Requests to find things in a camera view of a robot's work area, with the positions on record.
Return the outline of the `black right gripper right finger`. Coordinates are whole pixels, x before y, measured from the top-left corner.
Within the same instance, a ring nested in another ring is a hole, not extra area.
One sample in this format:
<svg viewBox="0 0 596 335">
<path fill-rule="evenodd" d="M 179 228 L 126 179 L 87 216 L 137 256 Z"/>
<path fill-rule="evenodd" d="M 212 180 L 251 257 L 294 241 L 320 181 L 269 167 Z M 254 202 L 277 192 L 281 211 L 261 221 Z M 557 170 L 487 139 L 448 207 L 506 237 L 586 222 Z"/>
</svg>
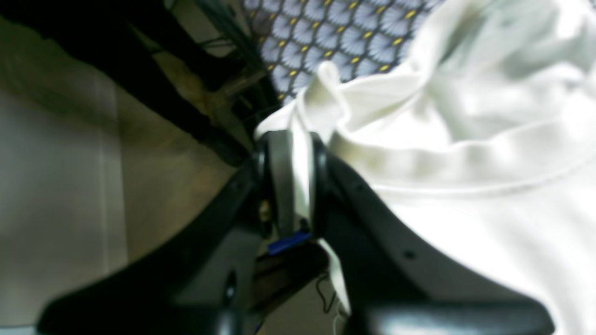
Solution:
<svg viewBox="0 0 596 335">
<path fill-rule="evenodd" d="M 536 301 L 453 260 L 407 227 L 319 135 L 315 237 L 339 265 L 345 335 L 551 335 Z"/>
</svg>

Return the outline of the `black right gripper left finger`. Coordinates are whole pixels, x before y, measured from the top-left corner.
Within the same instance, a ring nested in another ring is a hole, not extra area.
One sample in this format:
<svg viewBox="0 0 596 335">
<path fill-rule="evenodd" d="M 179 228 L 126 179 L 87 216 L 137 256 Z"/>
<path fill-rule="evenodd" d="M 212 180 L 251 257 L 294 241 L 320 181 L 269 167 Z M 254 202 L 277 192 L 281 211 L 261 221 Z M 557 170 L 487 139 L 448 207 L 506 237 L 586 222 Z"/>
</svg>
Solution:
<svg viewBox="0 0 596 335">
<path fill-rule="evenodd" d="M 292 138 L 268 132 L 185 229 L 132 265 L 52 301 L 39 335 L 241 335 L 260 244 L 294 233 Z"/>
</svg>

